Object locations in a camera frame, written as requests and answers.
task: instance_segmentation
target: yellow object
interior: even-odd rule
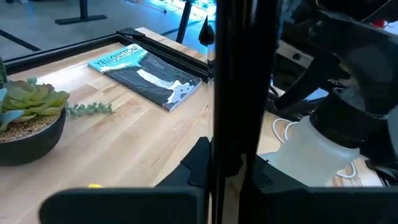
[[[102,188],[100,184],[89,184],[88,188]]]

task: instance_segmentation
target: black vertical pole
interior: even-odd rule
[[[87,0],[80,0],[80,17],[82,19],[87,19],[88,17]]]
[[[180,26],[178,27],[177,39],[175,41],[177,41],[180,44],[184,40],[185,31],[187,30],[189,15],[191,14],[191,8],[192,8],[191,1],[192,0],[187,0],[185,2],[184,10],[181,16]]]
[[[252,177],[280,36],[280,2],[217,1],[212,224],[238,223],[231,220],[237,213],[231,202],[250,206],[240,193]]]

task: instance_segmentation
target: white plastic bottle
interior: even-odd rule
[[[386,120],[365,112],[356,93],[334,90],[310,116],[292,127],[289,140],[277,152],[265,158],[307,186],[325,186],[359,156],[360,145]]]
[[[338,145],[320,134],[309,116],[293,126],[289,140],[269,159],[283,173],[311,187],[324,187],[359,156],[359,148]]]

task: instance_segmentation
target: floor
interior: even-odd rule
[[[146,27],[156,33],[164,33],[178,28],[182,10],[168,4],[155,5],[159,0],[144,0],[143,4],[128,0],[88,1],[88,14],[104,14],[108,18],[100,21],[84,22],[60,26],[56,19],[76,17],[79,14],[79,1],[44,1],[21,4],[16,1],[7,4],[0,0],[0,30],[3,30],[42,50],[53,49],[68,44],[100,37],[126,27]],[[203,18],[191,14],[190,21]],[[207,54],[207,49],[198,41],[203,23],[188,27],[183,44]],[[167,35],[175,39],[177,31]],[[0,36],[0,55],[4,59],[26,55],[32,51]]]

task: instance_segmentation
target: white cord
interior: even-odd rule
[[[287,137],[287,130],[289,129],[289,127],[291,127],[291,125],[297,124],[297,123],[299,123],[299,122],[291,122],[291,121],[289,121],[289,120],[287,120],[287,119],[283,119],[283,118],[275,119],[275,121],[272,122],[272,131],[274,132],[275,137],[276,137],[278,140],[280,140],[282,143],[285,143],[285,140],[283,140],[283,139],[279,136],[278,132],[276,131],[276,123],[277,123],[278,121],[285,121],[285,122],[288,122],[288,125],[286,126],[286,128],[285,128],[285,130],[284,130],[284,137],[285,137],[285,140],[289,140],[288,137]],[[353,162],[351,163],[351,168],[352,168],[352,170],[353,170],[353,173],[352,173],[351,175],[344,175],[344,174],[336,174],[336,175],[339,176],[339,177],[342,177],[342,178],[352,179],[352,178],[354,178],[354,177],[356,176],[356,169],[355,169],[355,165],[354,165]]]

